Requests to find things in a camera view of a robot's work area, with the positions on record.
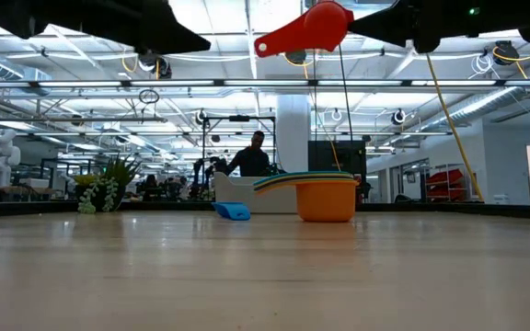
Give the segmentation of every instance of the orange bucket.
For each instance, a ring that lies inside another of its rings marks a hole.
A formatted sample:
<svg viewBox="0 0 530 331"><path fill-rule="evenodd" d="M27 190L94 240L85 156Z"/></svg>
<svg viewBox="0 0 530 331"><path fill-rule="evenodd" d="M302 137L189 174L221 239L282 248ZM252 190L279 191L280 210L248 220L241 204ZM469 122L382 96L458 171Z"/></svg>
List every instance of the orange bucket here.
<svg viewBox="0 0 530 331"><path fill-rule="evenodd" d="M296 184L298 215L305 222L348 222L355 215L356 181Z"/></svg>

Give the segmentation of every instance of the black monitor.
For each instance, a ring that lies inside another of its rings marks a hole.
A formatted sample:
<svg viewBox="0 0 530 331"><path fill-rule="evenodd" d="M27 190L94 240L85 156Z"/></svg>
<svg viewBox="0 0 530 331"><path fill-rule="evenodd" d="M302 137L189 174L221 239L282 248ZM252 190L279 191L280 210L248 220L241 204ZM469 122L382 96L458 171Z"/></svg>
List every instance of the black monitor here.
<svg viewBox="0 0 530 331"><path fill-rule="evenodd" d="M353 142L352 147L350 141L334 142L334 147L337 152L337 159L339 159L340 170L362 175L365 178L367 173L365 142ZM339 170L329 141L308 142L308 170Z"/></svg>

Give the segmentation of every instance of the white column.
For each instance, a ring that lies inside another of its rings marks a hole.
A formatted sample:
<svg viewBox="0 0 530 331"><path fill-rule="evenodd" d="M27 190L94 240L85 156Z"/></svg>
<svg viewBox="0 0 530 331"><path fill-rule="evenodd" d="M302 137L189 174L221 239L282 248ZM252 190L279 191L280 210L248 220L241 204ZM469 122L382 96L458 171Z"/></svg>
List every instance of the white column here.
<svg viewBox="0 0 530 331"><path fill-rule="evenodd" d="M287 172L308 171L310 103L308 96L277 96L278 163Z"/></svg>

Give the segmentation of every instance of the man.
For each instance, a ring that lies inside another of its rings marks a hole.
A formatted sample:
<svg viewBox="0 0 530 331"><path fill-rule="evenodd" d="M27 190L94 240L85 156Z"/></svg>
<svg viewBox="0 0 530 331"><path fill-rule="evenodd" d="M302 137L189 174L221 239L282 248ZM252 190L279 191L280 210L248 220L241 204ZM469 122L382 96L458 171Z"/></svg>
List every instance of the man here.
<svg viewBox="0 0 530 331"><path fill-rule="evenodd" d="M268 175L269 157L263 151L261 146L265 140L265 134L261 131L255 131L251 139L251 145L242 151L236 153L226 171L230 175L240 166L240 176L242 177L264 177Z"/></svg>

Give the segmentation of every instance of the wooden surface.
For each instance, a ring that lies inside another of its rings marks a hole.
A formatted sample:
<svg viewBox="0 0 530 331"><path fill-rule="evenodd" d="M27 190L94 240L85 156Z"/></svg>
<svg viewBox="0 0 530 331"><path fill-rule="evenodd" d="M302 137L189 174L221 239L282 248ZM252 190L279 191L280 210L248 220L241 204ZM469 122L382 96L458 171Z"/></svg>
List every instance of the wooden surface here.
<svg viewBox="0 0 530 331"><path fill-rule="evenodd" d="M530 330L530 220L0 218L0 330Z"/></svg>

